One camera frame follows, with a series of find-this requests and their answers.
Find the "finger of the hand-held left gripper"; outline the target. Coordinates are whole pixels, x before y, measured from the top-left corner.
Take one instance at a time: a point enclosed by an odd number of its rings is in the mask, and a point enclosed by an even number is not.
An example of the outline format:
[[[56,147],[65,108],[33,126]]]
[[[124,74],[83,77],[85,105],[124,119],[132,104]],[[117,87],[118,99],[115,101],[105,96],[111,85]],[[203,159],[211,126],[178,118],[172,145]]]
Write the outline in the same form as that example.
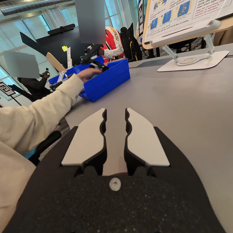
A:
[[[107,70],[109,70],[109,67],[101,64],[98,61],[91,61],[90,62],[90,68],[95,68],[95,69],[98,69],[98,70],[101,70],[101,71],[107,71]]]

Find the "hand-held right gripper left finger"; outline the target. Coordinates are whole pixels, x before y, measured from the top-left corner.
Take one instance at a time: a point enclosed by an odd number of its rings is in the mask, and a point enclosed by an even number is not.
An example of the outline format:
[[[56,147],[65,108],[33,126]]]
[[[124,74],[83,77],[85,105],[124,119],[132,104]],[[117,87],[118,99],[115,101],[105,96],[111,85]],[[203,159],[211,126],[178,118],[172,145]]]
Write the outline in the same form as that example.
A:
[[[107,160],[106,147],[107,109],[102,108],[84,119],[77,127],[61,162],[62,166],[78,166],[84,170],[92,166],[102,176]]]

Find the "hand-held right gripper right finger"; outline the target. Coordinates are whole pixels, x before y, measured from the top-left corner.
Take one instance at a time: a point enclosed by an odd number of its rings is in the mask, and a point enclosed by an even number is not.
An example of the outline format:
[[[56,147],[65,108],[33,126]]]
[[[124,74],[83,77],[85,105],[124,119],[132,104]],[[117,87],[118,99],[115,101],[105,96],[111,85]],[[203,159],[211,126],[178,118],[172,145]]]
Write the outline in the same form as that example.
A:
[[[133,176],[138,167],[144,167],[146,173],[152,167],[169,167],[170,162],[152,123],[131,108],[125,109],[125,121],[124,160],[128,175]]]

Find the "blue plastic bin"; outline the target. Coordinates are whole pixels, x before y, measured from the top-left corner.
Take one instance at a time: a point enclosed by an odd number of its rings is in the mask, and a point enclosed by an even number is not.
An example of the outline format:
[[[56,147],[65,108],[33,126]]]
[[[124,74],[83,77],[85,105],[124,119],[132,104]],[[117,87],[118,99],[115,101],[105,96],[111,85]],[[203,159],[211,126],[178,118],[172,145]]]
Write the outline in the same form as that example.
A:
[[[72,67],[71,69],[68,69],[67,72],[66,72],[66,75],[69,76],[71,74],[77,74],[80,70],[82,65],[77,65],[77,66],[74,66]],[[48,80],[49,84],[54,84],[54,83],[57,83],[58,82],[58,79],[59,79],[59,75],[53,77],[53,78],[50,78]]]
[[[130,79],[128,59],[107,64],[108,70],[84,83],[80,97],[95,102]]]

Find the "person's left forearm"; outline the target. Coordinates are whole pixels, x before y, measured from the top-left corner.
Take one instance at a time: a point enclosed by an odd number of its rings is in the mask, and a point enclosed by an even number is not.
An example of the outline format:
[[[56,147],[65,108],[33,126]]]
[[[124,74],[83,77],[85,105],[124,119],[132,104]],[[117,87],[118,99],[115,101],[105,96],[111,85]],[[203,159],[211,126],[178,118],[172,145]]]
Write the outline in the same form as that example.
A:
[[[84,88],[81,75],[73,74],[46,97],[30,106],[0,110],[0,157],[25,153],[44,141],[76,103]]]

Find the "dark monitor screen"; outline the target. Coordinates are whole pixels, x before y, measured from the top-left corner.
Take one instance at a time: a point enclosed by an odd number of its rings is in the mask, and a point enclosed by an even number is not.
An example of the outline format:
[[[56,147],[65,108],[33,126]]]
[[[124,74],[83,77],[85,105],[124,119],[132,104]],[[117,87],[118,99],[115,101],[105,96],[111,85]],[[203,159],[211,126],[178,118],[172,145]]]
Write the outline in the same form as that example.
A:
[[[81,43],[79,27],[65,33],[48,35],[46,37],[32,40],[24,33],[20,32],[22,42],[46,56],[47,52],[51,53],[65,68],[68,67],[67,52],[62,50],[62,46],[71,48],[72,66],[80,64],[81,56],[85,56],[85,50],[91,45],[90,43]]]

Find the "wooden board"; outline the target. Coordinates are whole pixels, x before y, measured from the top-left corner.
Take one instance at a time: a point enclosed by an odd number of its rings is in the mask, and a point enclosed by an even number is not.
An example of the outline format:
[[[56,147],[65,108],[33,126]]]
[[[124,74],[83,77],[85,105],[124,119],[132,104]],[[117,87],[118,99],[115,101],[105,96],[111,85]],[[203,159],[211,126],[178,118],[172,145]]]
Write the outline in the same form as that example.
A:
[[[51,53],[47,52],[46,59],[58,72],[67,72],[67,69]]]

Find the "black jacket with yellow trim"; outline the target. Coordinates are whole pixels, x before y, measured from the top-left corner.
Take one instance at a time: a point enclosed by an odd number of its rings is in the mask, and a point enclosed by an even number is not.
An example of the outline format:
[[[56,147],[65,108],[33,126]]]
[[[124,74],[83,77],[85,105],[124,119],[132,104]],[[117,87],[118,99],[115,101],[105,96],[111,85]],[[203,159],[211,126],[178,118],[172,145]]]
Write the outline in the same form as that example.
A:
[[[124,55],[128,59],[128,62],[142,60],[142,51],[138,41],[134,37],[133,23],[128,29],[126,27],[121,28],[120,38],[124,49]]]

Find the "black video bar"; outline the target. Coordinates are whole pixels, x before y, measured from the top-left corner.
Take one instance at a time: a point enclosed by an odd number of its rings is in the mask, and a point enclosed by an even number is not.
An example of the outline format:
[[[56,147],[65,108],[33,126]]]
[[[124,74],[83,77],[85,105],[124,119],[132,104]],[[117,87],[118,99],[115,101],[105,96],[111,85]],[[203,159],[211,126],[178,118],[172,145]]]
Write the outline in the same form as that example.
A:
[[[65,33],[67,31],[73,30],[74,28],[75,28],[75,24],[60,26],[59,28],[48,31],[48,34],[50,36],[52,36],[52,35],[56,35],[56,34],[59,34],[59,33]]]

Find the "black device with green display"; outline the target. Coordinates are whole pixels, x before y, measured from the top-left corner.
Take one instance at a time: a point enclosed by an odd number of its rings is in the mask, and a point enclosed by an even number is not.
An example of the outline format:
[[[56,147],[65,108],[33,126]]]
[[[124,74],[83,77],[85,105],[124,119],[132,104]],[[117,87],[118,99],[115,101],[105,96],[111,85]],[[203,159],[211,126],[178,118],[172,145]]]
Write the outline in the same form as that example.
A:
[[[54,83],[52,85],[50,85],[50,89],[52,90],[52,92],[54,92],[56,90],[57,87],[59,87],[63,82],[60,81],[60,82],[57,82],[57,83]]]

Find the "black white printed marker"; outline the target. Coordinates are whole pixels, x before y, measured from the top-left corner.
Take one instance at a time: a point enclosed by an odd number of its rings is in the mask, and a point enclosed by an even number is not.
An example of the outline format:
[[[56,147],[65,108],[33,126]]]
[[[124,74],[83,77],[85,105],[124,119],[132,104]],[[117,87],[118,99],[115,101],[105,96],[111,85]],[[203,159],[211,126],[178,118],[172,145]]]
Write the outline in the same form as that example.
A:
[[[139,36],[143,35],[144,30],[144,0],[138,1],[138,32]]]
[[[7,96],[12,96],[12,95],[15,95],[16,93],[10,89],[9,86],[7,86],[5,83],[3,82],[0,82],[0,90],[6,94]]]

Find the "person's cream sweatshirt torso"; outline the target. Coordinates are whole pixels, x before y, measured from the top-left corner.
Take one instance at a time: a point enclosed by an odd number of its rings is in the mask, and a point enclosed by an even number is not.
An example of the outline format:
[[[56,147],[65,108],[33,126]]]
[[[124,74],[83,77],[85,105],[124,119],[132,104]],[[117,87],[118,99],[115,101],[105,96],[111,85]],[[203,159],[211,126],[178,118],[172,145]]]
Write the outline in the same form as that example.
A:
[[[36,166],[0,142],[0,232],[11,220]]]

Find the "printed instruction sheet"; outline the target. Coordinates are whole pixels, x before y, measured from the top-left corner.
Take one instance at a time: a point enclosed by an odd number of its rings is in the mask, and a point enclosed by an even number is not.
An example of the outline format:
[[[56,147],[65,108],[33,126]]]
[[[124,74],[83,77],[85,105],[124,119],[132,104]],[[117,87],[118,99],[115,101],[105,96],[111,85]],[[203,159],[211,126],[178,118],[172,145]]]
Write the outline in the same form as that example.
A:
[[[184,30],[212,27],[215,20],[233,14],[232,0],[151,0],[144,25],[144,44]]]

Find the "brown cardboard box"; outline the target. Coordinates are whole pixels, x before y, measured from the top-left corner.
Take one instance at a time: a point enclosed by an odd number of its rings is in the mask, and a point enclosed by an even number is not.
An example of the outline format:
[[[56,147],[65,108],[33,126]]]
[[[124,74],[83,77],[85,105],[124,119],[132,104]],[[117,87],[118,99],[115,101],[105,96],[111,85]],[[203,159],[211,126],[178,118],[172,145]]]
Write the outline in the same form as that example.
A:
[[[233,26],[221,32],[216,32],[213,39],[214,46],[233,43]]]

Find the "white document stand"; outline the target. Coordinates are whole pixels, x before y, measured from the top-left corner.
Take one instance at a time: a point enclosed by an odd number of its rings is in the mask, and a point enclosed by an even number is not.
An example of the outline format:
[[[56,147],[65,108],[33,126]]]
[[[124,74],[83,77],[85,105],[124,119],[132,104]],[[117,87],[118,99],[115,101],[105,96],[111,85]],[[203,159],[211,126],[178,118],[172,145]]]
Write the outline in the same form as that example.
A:
[[[146,24],[147,24],[147,17],[148,16],[146,14],[145,15],[145,23]],[[187,29],[187,30],[181,31],[179,33],[174,33],[173,37],[171,35],[166,36],[166,37],[162,37],[162,38],[160,38],[159,41],[157,41],[153,45],[144,44],[144,35],[143,35],[142,45],[143,45],[144,49],[149,50],[152,48],[158,48],[158,47],[162,47],[164,45],[169,45],[169,44],[181,42],[184,40],[192,39],[195,37],[205,36],[205,35],[210,34],[210,33],[215,33],[215,32],[220,32],[223,30],[227,30],[232,25],[233,25],[233,15],[230,15],[230,16],[215,20],[212,27],[206,27],[206,28],[198,27],[194,31],[189,31]]]

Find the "white metal bracket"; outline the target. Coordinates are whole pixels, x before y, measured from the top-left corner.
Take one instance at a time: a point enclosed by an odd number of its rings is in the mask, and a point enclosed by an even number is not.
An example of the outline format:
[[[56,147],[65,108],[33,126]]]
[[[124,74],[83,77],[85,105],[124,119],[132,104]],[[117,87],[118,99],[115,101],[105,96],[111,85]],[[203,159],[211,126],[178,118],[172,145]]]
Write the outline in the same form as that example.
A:
[[[67,63],[68,63],[68,69],[72,68],[72,59],[71,59],[71,48],[67,48]],[[64,76],[66,75],[67,69],[63,70],[59,74],[58,82],[61,82],[63,80]]]

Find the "silver ventilation duct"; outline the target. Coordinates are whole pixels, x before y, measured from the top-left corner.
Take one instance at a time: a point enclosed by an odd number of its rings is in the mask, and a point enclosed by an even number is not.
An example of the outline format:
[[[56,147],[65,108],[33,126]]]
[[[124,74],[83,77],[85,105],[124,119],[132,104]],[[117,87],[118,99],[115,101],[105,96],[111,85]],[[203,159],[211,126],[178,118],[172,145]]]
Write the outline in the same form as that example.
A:
[[[45,7],[73,3],[75,3],[74,0],[1,0],[0,14],[6,17],[13,14],[40,10]]]

